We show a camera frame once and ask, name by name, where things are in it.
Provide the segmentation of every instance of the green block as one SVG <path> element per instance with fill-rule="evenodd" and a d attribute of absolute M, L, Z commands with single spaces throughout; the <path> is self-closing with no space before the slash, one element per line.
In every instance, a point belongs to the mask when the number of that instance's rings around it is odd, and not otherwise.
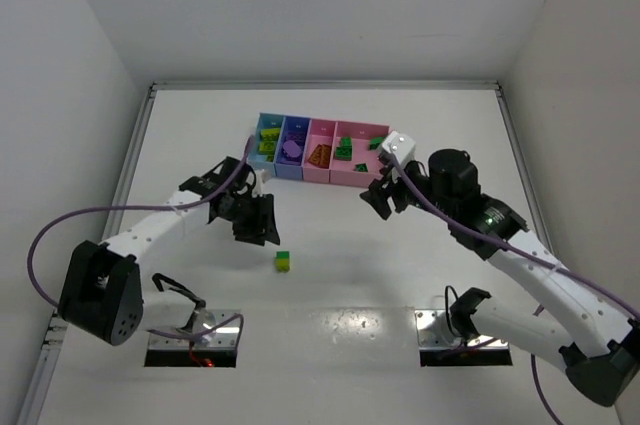
<path fill-rule="evenodd" d="M 336 147 L 335 158 L 336 160 L 351 160 L 351 148 Z"/>
<path fill-rule="evenodd" d="M 276 142 L 260 142 L 258 153 L 273 154 L 276 151 Z"/>
<path fill-rule="evenodd" d="M 264 130 L 260 130 L 260 138 L 268 142 L 277 142 L 279 136 L 279 128 L 265 128 Z"/>
<path fill-rule="evenodd" d="M 287 250 L 276 252 L 276 270 L 278 272 L 288 272 L 291 269 L 291 257 Z"/>
<path fill-rule="evenodd" d="M 384 137 L 376 137 L 369 140 L 369 150 L 375 150 L 384 142 Z"/>
<path fill-rule="evenodd" d="M 278 272 L 287 273 L 291 270 L 291 265 L 289 264 L 288 258 L 276 258 L 276 270 Z"/>

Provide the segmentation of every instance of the yellow lego brick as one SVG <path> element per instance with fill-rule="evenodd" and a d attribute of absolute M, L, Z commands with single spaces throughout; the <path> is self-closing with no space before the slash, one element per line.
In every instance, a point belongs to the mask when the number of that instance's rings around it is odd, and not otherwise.
<path fill-rule="evenodd" d="M 291 269 L 291 264 L 288 258 L 276 258 L 276 270 L 279 272 L 288 272 Z"/>
<path fill-rule="evenodd" d="M 273 155 L 276 151 L 276 142 L 260 142 L 260 146 L 258 147 L 259 153 L 266 153 L 268 155 Z"/>
<path fill-rule="evenodd" d="M 260 138 L 269 142 L 277 142 L 279 136 L 279 128 L 265 128 L 264 130 L 260 130 Z"/>

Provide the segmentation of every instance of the white table surface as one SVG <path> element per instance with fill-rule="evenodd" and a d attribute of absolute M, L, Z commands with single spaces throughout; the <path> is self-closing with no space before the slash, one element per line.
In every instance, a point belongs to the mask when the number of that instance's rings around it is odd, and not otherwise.
<path fill-rule="evenodd" d="M 186 178 L 239 156 L 259 112 L 389 124 L 417 140 L 425 163 L 439 148 L 465 149 L 483 189 L 530 221 L 492 90 L 159 91 L 128 203 L 161 203 Z M 212 308 L 242 309 L 237 368 L 144 368 L 147 334 L 113 348 L 70 327 L 41 425 L 552 423 L 518 349 L 512 367 L 419 366 L 414 308 L 441 308 L 452 284 L 533 311 L 514 282 L 418 210 L 384 222 L 359 189 L 278 179 L 268 187 L 280 247 L 236 243 L 219 221 L 158 264 Z M 142 216 L 125 214 L 122 227 Z M 288 274 L 274 270 L 278 249 L 291 251 Z M 619 423 L 614 409 L 540 368 L 566 425 Z"/>

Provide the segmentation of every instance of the wire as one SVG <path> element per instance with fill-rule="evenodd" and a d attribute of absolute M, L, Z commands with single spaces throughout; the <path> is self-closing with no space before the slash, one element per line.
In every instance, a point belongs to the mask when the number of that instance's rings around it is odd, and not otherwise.
<path fill-rule="evenodd" d="M 211 194 L 207 195 L 203 199 L 198 200 L 196 202 L 186 203 L 186 204 L 183 204 L 183 205 L 176 205 L 176 206 L 167 206 L 167 205 L 110 205 L 110 206 L 104 206 L 104 207 L 89 207 L 89 208 L 83 208 L 83 209 L 80 209 L 80 210 L 75 210 L 73 212 L 65 213 L 64 215 L 61 215 L 58 218 L 56 218 L 56 219 L 52 220 L 51 222 L 47 223 L 42 228 L 42 230 L 40 230 L 38 232 L 36 237 L 33 239 L 33 242 L 31 243 L 31 246 L 29 247 L 29 252 L 27 254 L 27 273 L 29 275 L 29 280 L 31 281 L 31 285 L 33 285 L 33 288 L 35 288 L 36 292 L 38 292 L 38 294 L 45 301 L 47 301 L 53 307 L 56 307 L 56 308 L 58 307 L 58 302 L 56 302 L 53 298 L 51 298 L 51 296 L 42 288 L 42 286 L 38 282 L 38 279 L 35 276 L 34 267 L 33 267 L 33 258 L 34 258 L 35 252 L 36 252 L 36 248 L 38 247 L 38 244 L 40 243 L 40 240 L 42 240 L 42 238 L 45 236 L 45 234 L 49 230 L 51 230 L 54 226 L 56 226 L 58 223 L 63 222 L 65 220 L 69 219 L 69 218 L 78 217 L 80 215 L 87 215 L 89 213 L 114 212 L 114 211 L 126 211 L 126 210 L 130 210 L 130 211 L 132 211 L 132 210 L 143 210 L 143 211 L 151 211 L 151 212 L 171 212 L 171 211 L 175 211 L 175 210 L 188 210 L 190 208 L 198 207 L 198 206 L 200 206 L 202 204 L 208 203 L 211 200 L 213 200 L 214 198 L 216 198 L 218 195 L 223 193 L 229 187 L 229 185 L 231 185 L 231 183 L 233 183 L 233 180 L 235 180 L 235 178 L 238 175 L 238 173 L 240 173 L 240 170 L 242 169 L 242 167 L 247 163 L 247 158 L 249 157 L 249 151 L 253 148 L 254 144 L 255 144 L 255 137 L 253 135 L 251 135 L 247 139 L 247 142 L 245 143 L 244 153 L 243 153 L 242 159 L 240 160 L 240 162 L 238 163 L 236 168 L 233 170 L 233 172 L 231 172 L 231 175 L 229 175 L 229 177 L 224 182 L 222 182 L 222 184 L 218 188 L 216 188 Z M 196 338 L 200 338 L 200 337 L 206 335 L 207 333 L 210 333 L 215 328 L 216 327 L 214 327 L 211 330 L 207 330 L 205 333 L 202 333 L 201 335 L 198 335 Z M 182 338 L 186 338 L 184 335 L 180 335 L 180 336 L 175 335 L 173 337 L 168 337 L 168 338 L 176 338 L 176 337 L 177 338 L 181 338 L 181 339 Z"/>
<path fill-rule="evenodd" d="M 415 197 L 418 199 L 418 201 L 420 202 L 420 204 L 425 207 L 426 210 L 428 210 L 429 212 L 431 212 L 433 215 L 435 215 L 436 217 L 440 218 L 441 220 L 443 220 L 444 222 L 447 223 L 447 225 L 449 225 L 451 228 L 464 233 L 472 238 L 475 238 L 476 240 L 480 240 L 482 242 L 485 243 L 489 243 L 491 245 L 494 245 L 496 247 L 498 247 L 500 250 L 506 250 L 512 253 L 515 253 L 516 255 L 519 255 L 523 258 L 526 258 L 527 260 L 530 260 L 531 262 L 549 269 L 549 270 L 553 270 L 557 273 L 560 273 L 561 275 L 564 275 L 566 277 L 569 277 L 570 279 L 574 280 L 575 282 L 578 282 L 582 285 L 585 285 L 589 288 L 591 288 L 592 290 L 596 291 L 597 293 L 599 293 L 600 295 L 602 295 L 603 297 L 608 298 L 610 301 L 612 301 L 613 303 L 615 303 L 616 305 L 618 305 L 619 307 L 623 308 L 628 314 L 630 314 L 635 320 L 640 320 L 640 313 L 634 308 L 632 307 L 629 303 L 627 303 L 624 299 L 618 297 L 617 295 L 615 295 L 614 293 L 609 292 L 607 289 L 605 289 L 604 287 L 601 287 L 600 285 L 598 285 L 597 283 L 593 282 L 592 280 L 589 280 L 588 278 L 584 278 L 581 277 L 580 275 L 578 275 L 577 273 L 574 273 L 566 268 L 557 268 L 555 264 L 552 264 L 550 262 L 547 262 L 545 260 L 542 260 L 534 255 L 531 255 L 527 252 L 525 252 L 524 250 L 520 250 L 519 248 L 514 247 L 513 245 L 503 241 L 503 240 L 499 240 L 497 238 L 493 238 L 493 237 L 489 237 L 487 235 L 483 235 L 482 233 L 476 232 L 475 230 L 472 230 L 468 227 L 465 227 L 464 225 L 462 225 L 461 223 L 458 223 L 457 221 L 453 220 L 452 218 L 448 217 L 446 214 L 444 214 L 442 211 L 440 211 L 437 207 L 435 207 L 418 189 L 418 187 L 415 186 L 415 184 L 413 183 L 413 181 L 411 180 L 411 178 L 409 178 L 409 176 L 407 175 L 407 173 L 404 171 L 404 169 L 402 168 L 402 166 L 400 165 L 400 163 L 398 163 L 398 159 L 395 157 L 395 155 L 391 155 L 391 164 L 393 165 L 393 167 L 396 169 L 396 171 L 398 172 L 398 175 L 400 175 L 400 178 L 402 178 L 402 181 L 405 183 L 405 185 L 409 188 L 409 190 L 411 190 L 411 192 L 415 195 Z M 538 309 L 534 312 L 534 315 L 539 315 L 540 313 L 542 313 L 542 311 L 544 310 L 544 308 L 542 307 L 542 305 L 538 306 Z M 487 340 L 486 342 L 480 343 L 478 345 L 474 345 L 472 347 L 463 347 L 463 348 L 457 348 L 455 350 L 450 350 L 448 351 L 448 355 L 452 355 L 452 354 L 457 354 L 457 353 L 462 353 L 465 351 L 469 351 L 469 350 L 475 350 L 477 348 L 480 347 L 484 347 L 486 345 L 489 345 L 490 343 L 493 343 L 494 341 L 496 341 L 497 339 L 492 339 L 492 340 Z M 537 363 L 536 363 L 536 357 L 534 355 L 531 355 L 531 371 L 533 373 L 533 381 L 536 387 L 536 391 L 538 393 L 538 397 L 540 398 L 540 401 L 542 402 L 542 405 L 544 406 L 545 410 L 547 411 L 547 413 L 549 414 L 549 416 L 556 422 L 557 425 L 563 425 L 562 421 L 558 418 L 558 416 L 555 414 L 555 412 L 551 409 L 551 406 L 549 405 L 549 402 L 547 401 L 544 392 L 542 391 L 542 387 L 540 385 L 540 377 L 538 375 L 538 367 L 537 367 Z"/>
<path fill-rule="evenodd" d="M 208 358 L 200 359 L 195 356 L 195 354 L 193 353 L 193 345 L 194 342 L 189 342 L 189 358 L 191 359 L 191 361 L 195 362 L 199 367 L 213 367 L 213 362 Z"/>
<path fill-rule="evenodd" d="M 426 171 L 426 170 L 425 170 L 425 168 L 424 168 L 424 163 L 419 162 L 418 160 L 416 160 L 416 163 L 417 163 L 418 165 L 420 165 L 420 171 L 421 171 L 421 172 L 422 172 L 422 174 L 426 177 L 426 176 L 427 176 L 427 171 Z"/>
<path fill-rule="evenodd" d="M 451 310 L 449 309 L 449 290 L 451 290 L 451 293 L 453 293 L 453 296 L 456 299 L 456 301 L 458 301 L 458 299 L 460 298 L 458 297 L 458 292 L 456 292 L 456 289 L 453 288 L 452 285 L 447 285 L 446 287 L 444 287 L 444 316 L 447 319 L 447 328 L 449 329 L 449 332 L 451 332 L 451 335 L 457 338 L 462 338 L 462 336 L 459 333 L 454 332 L 453 326 L 451 326 Z"/>

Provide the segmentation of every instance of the compartment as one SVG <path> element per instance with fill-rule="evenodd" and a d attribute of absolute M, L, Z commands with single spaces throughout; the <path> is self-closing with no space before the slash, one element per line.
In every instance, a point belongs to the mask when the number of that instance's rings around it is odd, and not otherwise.
<path fill-rule="evenodd" d="M 278 178 L 302 180 L 302 161 L 310 121 L 310 118 L 285 116 L 275 157 Z"/>
<path fill-rule="evenodd" d="M 275 169 L 275 152 L 277 144 L 282 135 L 282 125 L 284 123 L 284 115 L 276 115 L 273 113 L 261 113 L 258 117 L 258 125 L 256 126 L 256 143 L 253 150 L 249 153 L 247 163 L 256 170 L 268 170 L 272 177 L 276 176 Z M 265 140 L 263 131 L 278 129 L 278 136 L 275 140 Z M 260 144 L 263 142 L 274 142 L 273 153 L 260 151 Z"/>
<path fill-rule="evenodd" d="M 311 119 L 307 147 L 302 165 L 302 176 L 307 182 L 329 183 L 331 160 L 333 160 L 333 137 L 335 136 L 337 122 L 332 120 Z M 329 164 L 325 167 L 314 165 L 312 159 L 319 145 L 329 147 Z"/>
<path fill-rule="evenodd" d="M 386 137 L 388 134 L 388 125 L 339 121 L 336 124 L 336 132 L 333 137 L 329 182 L 336 185 L 366 188 L 372 180 L 380 178 L 379 170 L 383 165 L 378 160 L 376 151 L 369 150 L 369 143 L 373 138 Z M 335 155 L 336 149 L 340 147 L 341 141 L 345 137 L 351 139 L 351 159 L 339 160 Z M 360 163 L 366 164 L 367 172 L 355 171 L 355 166 Z"/>

